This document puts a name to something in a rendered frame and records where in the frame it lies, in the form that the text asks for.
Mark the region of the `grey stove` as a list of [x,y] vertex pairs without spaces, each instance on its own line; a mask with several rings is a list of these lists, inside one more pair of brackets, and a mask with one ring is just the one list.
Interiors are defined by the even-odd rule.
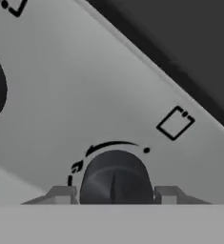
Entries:
[[0,205],[80,186],[100,153],[224,204],[224,111],[111,0],[0,0]]

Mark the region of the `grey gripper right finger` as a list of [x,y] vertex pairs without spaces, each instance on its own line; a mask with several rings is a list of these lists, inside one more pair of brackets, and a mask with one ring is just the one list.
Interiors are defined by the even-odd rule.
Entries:
[[178,186],[155,186],[154,202],[162,205],[210,205],[210,202],[184,193]]

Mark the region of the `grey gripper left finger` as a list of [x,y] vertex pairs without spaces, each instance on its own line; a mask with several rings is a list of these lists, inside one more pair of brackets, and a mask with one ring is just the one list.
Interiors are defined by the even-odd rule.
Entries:
[[45,195],[24,202],[24,205],[74,205],[78,203],[76,199],[77,190],[74,186],[53,186]]

